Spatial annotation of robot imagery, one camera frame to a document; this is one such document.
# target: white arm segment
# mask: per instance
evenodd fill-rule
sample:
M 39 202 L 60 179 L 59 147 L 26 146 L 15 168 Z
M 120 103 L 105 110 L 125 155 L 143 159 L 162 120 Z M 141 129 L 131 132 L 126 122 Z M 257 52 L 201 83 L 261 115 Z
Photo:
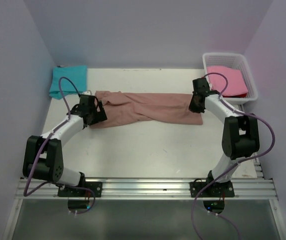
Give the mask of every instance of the white arm segment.
M 83 128 L 84 128 L 83 118 L 77 115 L 71 115 L 70 120 L 66 124 L 64 124 L 60 129 L 58 129 L 50 139 L 61 140 L 63 147 L 75 134 L 77 134 Z M 51 132 L 52 131 L 48 131 L 47 133 L 42 134 L 42 138 L 44 139 L 47 138 Z M 71 170 L 64 166 L 63 173 L 59 181 L 57 181 L 57 183 L 70 186 L 77 186 L 79 184 L 80 177 L 81 174 L 78 171 Z
M 227 103 L 232 109 L 238 110 L 229 103 Z M 205 109 L 212 112 L 223 124 L 225 122 L 225 118 L 228 117 L 239 117 L 240 114 L 234 113 L 233 111 L 229 110 L 225 107 L 221 102 L 219 102 L 218 94 L 210 95 L 205 98 Z M 243 158 L 238 158 L 236 160 L 231 160 L 230 157 L 226 156 L 224 153 L 219 160 L 216 167 L 212 170 L 213 178 L 217 178 L 220 174 L 224 173 L 228 168 L 230 168 L 233 164 L 238 162 Z M 217 180 L 218 183 L 225 183 L 231 180 L 233 173 L 237 167 L 231 170 L 228 174 L 221 177 Z
M 234 106 L 230 105 L 225 101 L 232 109 L 236 109 Z M 223 124 L 225 122 L 225 118 L 228 117 L 239 117 L 240 114 L 234 113 L 225 107 L 218 99 L 218 94 L 209 95 L 205 98 L 205 109 L 212 112 Z
M 69 119 L 69 121 L 66 124 L 64 124 L 61 128 L 59 128 L 50 139 L 61 140 L 62 147 L 64 147 L 64 145 L 75 134 L 77 134 L 79 131 L 81 131 L 83 128 L 84 128 L 84 126 L 83 126 L 83 118 L 81 118 L 81 117 L 79 117 L 77 115 L 71 115 L 71 118 Z M 52 131 L 48 131 L 48 132 L 42 134 L 41 137 L 45 139 L 45 138 L 48 137 L 48 135 L 51 132 Z

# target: folded towel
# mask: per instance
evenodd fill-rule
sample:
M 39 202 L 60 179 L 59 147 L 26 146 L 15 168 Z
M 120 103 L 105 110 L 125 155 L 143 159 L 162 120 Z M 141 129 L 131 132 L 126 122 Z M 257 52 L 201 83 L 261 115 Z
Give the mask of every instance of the folded towel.
M 225 66 L 209 66 L 207 67 L 207 73 L 220 73 L 227 78 L 228 87 L 223 92 L 224 97 L 245 97 L 248 93 L 242 73 L 238 69 L 231 69 Z M 212 74 L 208 78 L 213 90 L 221 92 L 224 89 L 226 81 L 221 76 Z
M 95 95 L 102 100 L 107 120 L 91 128 L 101 129 L 151 120 L 172 124 L 203 124 L 200 113 L 188 110 L 191 94 L 97 91 Z
M 86 91 L 86 74 L 87 74 L 87 67 L 86 66 L 68 66 L 68 67 L 55 67 L 53 69 L 53 79 L 52 79 L 52 85 L 49 89 L 49 95 L 55 99 L 61 99 L 62 95 L 59 92 L 58 88 L 58 80 L 60 77 L 67 77 L 70 79 L 76 86 L 77 90 L 82 93 Z M 75 88 L 73 85 L 63 79 L 61 81 L 61 86 L 64 95 L 68 94 L 77 94 Z

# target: mounting plate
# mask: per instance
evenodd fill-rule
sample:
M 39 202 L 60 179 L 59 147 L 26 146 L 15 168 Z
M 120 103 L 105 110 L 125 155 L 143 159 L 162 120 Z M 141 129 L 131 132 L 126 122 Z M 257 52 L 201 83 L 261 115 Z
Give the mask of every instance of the mounting plate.
M 89 188 L 95 193 L 96 198 L 100 198 L 102 195 L 102 186 L 103 183 L 101 181 L 86 181 L 84 188 Z M 63 190 L 60 188 L 58 189 L 57 196 L 63 197 L 63 198 L 78 198 L 78 197 L 85 197 L 85 190 L 77 190 L 73 188 L 67 188 L 65 187 Z
M 206 185 L 207 181 L 191 181 L 189 183 L 191 197 L 196 197 L 196 194 Z M 201 193 L 201 198 L 220 198 L 223 193 L 225 193 L 226 198 L 233 198 L 235 196 L 233 184 L 231 181 L 224 183 L 214 183 L 212 186 L 207 188 L 204 192 Z

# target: glass panel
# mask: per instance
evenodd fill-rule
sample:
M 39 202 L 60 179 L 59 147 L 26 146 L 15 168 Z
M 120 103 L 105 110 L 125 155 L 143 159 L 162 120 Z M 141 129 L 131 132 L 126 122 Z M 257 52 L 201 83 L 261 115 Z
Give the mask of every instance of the glass panel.
M 98 200 L 91 211 L 74 218 L 67 200 L 24 200 L 13 239 L 29 240 L 189 240 L 197 239 L 191 201 Z M 236 240 L 225 220 L 207 214 L 198 201 L 195 219 L 206 240 Z M 268 200 L 226 201 L 224 216 L 236 223 L 243 240 L 280 239 Z

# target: teal towel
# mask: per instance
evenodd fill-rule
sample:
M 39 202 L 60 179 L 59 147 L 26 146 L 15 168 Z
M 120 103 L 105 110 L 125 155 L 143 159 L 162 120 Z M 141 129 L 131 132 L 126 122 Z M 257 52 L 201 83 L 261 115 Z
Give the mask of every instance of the teal towel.
M 53 69 L 53 79 L 52 85 L 49 89 L 49 95 L 55 99 L 61 99 L 62 95 L 59 92 L 58 80 L 60 77 L 66 77 L 70 79 L 76 86 L 77 90 L 81 94 L 86 91 L 86 75 L 87 67 L 86 66 L 68 66 L 68 67 L 55 67 Z M 66 79 L 62 79 L 61 87 L 64 95 L 68 94 L 77 94 L 73 85 Z

